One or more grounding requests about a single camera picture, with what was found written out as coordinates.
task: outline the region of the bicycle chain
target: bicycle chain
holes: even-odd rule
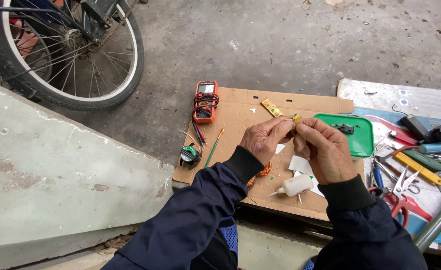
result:
[[[100,48],[102,48],[102,46],[103,46],[103,45],[104,45],[104,44],[110,39],[110,36],[113,35],[113,34],[119,29],[119,27],[121,27],[121,25],[123,25],[123,24],[125,23],[125,20],[127,20],[127,17],[130,15],[130,13],[131,13],[132,10],[133,10],[133,7],[135,6],[135,2],[136,2],[136,0],[133,1],[133,3],[132,3],[132,5],[130,6],[129,10],[128,10],[127,13],[125,14],[125,16],[122,18],[122,20],[119,22],[119,24],[118,24],[117,27],[114,29],[114,31],[112,31],[112,33],[109,34],[109,35],[105,38],[105,40],[103,40],[102,42],[100,42],[100,45],[99,45],[98,50],[99,50]]]

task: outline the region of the dark blue jacket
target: dark blue jacket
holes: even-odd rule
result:
[[[264,166],[237,146],[224,163],[200,170],[101,270],[187,270],[205,250],[221,217],[247,196],[246,184]],[[387,204],[368,194],[361,177],[319,185],[334,237],[319,253],[318,269],[427,269],[409,233]]]

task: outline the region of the bicycle wheel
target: bicycle wheel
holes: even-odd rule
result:
[[[0,6],[18,6],[20,2],[36,6],[38,1],[0,0]],[[80,21],[80,4],[53,2],[71,3],[68,10]],[[48,18],[44,21],[21,11],[0,12],[0,77],[25,97],[74,110],[121,103],[137,87],[144,65],[142,36],[133,15],[119,25],[128,9],[125,1],[116,6],[115,18],[109,20],[100,45],[49,13],[43,15]]]

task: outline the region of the digital multimeter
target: digital multimeter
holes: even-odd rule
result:
[[[216,108],[219,102],[218,84],[216,81],[197,83],[197,91],[193,100],[193,119],[197,123],[213,123],[216,119]]]

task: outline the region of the hand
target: hand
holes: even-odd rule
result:
[[[347,137],[317,118],[296,120],[294,151],[307,159],[319,184],[349,181],[357,176]]]
[[[292,138],[292,117],[276,117],[264,123],[248,127],[240,146],[249,150],[264,166],[274,156],[277,144],[287,143]]]

